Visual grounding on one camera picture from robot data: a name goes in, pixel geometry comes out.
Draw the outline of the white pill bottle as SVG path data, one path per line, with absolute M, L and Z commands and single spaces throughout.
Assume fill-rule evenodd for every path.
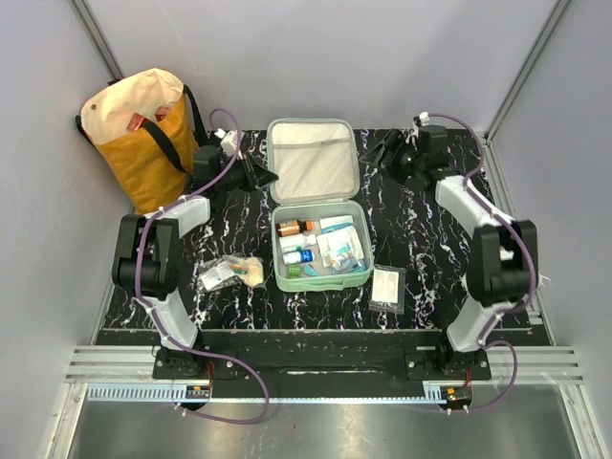
M 299 233 L 279 238 L 279 245 L 282 253 L 303 251 L 316 243 L 317 237 L 314 234 Z

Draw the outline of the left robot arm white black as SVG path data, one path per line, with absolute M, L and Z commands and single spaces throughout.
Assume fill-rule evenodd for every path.
M 256 191 L 277 180 L 239 150 L 235 131 L 218 129 L 214 136 L 220 144 L 196 150 L 186 191 L 174 205 L 120 221 L 112 280 L 136 298 L 160 335 L 156 378 L 176 372 L 192 379 L 213 369 L 179 291 L 182 238 L 207 223 L 230 191 Z

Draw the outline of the clear bag yellow items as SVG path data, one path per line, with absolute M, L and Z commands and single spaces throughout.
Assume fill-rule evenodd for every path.
M 258 288 L 264 284 L 264 267 L 260 258 L 224 255 L 223 260 L 246 286 Z

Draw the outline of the small green box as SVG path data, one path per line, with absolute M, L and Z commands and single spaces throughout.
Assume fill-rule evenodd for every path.
M 290 279 L 300 278 L 302 275 L 302 269 L 298 265 L 291 265 L 287 267 L 287 277 Z

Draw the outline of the blue mask packet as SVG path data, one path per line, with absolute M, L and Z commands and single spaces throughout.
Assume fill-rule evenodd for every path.
M 348 226 L 354 226 L 354 219 L 351 215 L 341 215 L 337 217 L 325 218 L 320 221 L 321 234 L 327 233 L 333 230 L 339 230 Z M 362 260 L 365 265 L 365 272 L 367 271 L 367 265 L 365 263 L 365 257 Z

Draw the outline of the mint green medicine case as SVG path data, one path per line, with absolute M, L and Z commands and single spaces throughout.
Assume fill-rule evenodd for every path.
M 333 119 L 274 120 L 267 131 L 267 163 L 278 176 L 270 191 L 276 202 L 271 227 L 273 272 L 279 290 L 342 291 L 363 285 L 374 259 L 364 210 L 353 200 L 361 189 L 361 172 L 350 124 Z M 321 220 L 343 216 L 352 218 L 361 245 L 361 264 L 337 273 L 324 264 L 318 245 L 313 244 L 308 249 L 315 258 L 297 266 L 310 266 L 316 273 L 290 276 L 276 226 L 292 220 L 311 221 L 312 233 L 321 235 Z

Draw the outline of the clear bag white leaflets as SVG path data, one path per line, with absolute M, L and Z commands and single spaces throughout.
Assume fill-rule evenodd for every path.
M 213 292 L 238 284 L 240 279 L 226 260 L 214 259 L 198 267 L 197 282 L 201 290 Z

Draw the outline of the white gauze pad packet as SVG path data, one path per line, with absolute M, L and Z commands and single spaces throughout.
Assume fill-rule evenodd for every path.
M 323 233 L 317 237 L 317 245 L 325 268 L 332 266 L 332 258 L 342 251 L 357 260 L 363 260 L 364 250 L 358 232 L 354 226 Z

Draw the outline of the teal plaster packet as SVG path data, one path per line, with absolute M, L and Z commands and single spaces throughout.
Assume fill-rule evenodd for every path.
M 333 274 L 362 273 L 365 265 L 354 253 L 351 245 L 344 244 L 330 249 L 325 253 L 325 259 Z

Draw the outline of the brown bottle orange cap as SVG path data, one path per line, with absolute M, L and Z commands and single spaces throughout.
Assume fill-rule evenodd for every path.
M 288 237 L 312 231 L 314 229 L 314 223 L 312 220 L 294 219 L 277 223 L 274 228 L 279 237 Z

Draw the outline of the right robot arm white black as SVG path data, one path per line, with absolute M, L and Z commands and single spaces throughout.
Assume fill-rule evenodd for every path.
M 361 161 L 401 186 L 419 181 L 470 237 L 464 275 L 468 296 L 425 359 L 427 370 L 448 379 L 463 376 L 483 359 L 492 329 L 526 307 L 535 293 L 536 226 L 499 210 L 458 172 L 444 126 L 421 125 L 407 133 L 392 129 Z

